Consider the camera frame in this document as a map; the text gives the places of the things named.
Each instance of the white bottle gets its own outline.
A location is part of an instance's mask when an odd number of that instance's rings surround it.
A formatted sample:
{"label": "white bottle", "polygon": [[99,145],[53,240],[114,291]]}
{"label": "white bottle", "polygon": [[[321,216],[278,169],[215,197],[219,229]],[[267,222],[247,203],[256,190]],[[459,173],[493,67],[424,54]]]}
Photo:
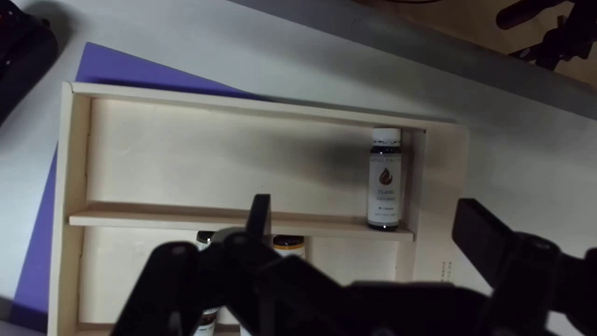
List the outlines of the white bottle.
{"label": "white bottle", "polygon": [[400,128],[373,128],[370,151],[368,225],[392,231],[401,216],[401,136]]}

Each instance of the screw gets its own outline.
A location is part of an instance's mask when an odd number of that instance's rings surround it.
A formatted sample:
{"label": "screw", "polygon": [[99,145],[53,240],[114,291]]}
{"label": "screw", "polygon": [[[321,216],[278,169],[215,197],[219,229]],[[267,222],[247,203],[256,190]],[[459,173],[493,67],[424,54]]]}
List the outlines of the screw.
{"label": "screw", "polygon": [[498,326],[493,330],[493,336],[517,336],[517,332],[510,330],[508,326]]}
{"label": "screw", "polygon": [[392,328],[381,326],[372,332],[372,336],[396,336]]}

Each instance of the bottle label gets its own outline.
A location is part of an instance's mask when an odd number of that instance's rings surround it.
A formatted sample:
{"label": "bottle label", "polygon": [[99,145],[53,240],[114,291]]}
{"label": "bottle label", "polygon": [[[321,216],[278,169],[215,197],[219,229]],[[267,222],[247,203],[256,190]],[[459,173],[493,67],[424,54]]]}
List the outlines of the bottle label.
{"label": "bottle label", "polygon": [[372,225],[398,225],[401,190],[401,154],[370,156],[368,222]]}
{"label": "bottle label", "polygon": [[200,324],[194,336],[213,336],[215,334],[215,322]]}

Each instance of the gray surface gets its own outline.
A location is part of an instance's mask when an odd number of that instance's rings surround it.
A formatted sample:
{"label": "gray surface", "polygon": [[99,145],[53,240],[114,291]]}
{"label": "gray surface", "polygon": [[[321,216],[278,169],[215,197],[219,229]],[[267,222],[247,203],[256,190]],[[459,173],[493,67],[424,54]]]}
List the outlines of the gray surface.
{"label": "gray surface", "polygon": [[390,20],[353,0],[232,1],[580,115],[597,117],[595,91],[584,84],[409,22]]}

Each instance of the black object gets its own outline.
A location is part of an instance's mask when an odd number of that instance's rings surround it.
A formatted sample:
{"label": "black object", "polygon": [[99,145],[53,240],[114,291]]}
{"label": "black object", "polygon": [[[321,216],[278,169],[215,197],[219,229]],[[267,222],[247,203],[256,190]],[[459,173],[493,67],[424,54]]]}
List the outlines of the black object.
{"label": "black object", "polygon": [[597,250],[566,255],[474,199],[459,201],[454,240],[495,287],[491,296],[442,281],[342,287],[301,257],[280,257],[267,233],[269,196],[256,196],[247,231],[222,229],[204,252],[155,248],[112,334],[191,336],[215,306],[260,336],[543,336],[549,309],[597,334]]}
{"label": "black object", "polygon": [[58,57],[47,20],[0,0],[0,123]]}
{"label": "black object", "polygon": [[[497,16],[498,26],[508,29],[525,20],[534,18],[547,7],[554,7],[566,0],[521,0]],[[558,28],[547,31],[543,41],[532,46],[511,52],[511,56],[545,69],[556,69],[562,59],[575,56],[586,59],[592,52],[594,41],[597,39],[597,1],[595,0],[575,0],[569,16],[558,20]]]}

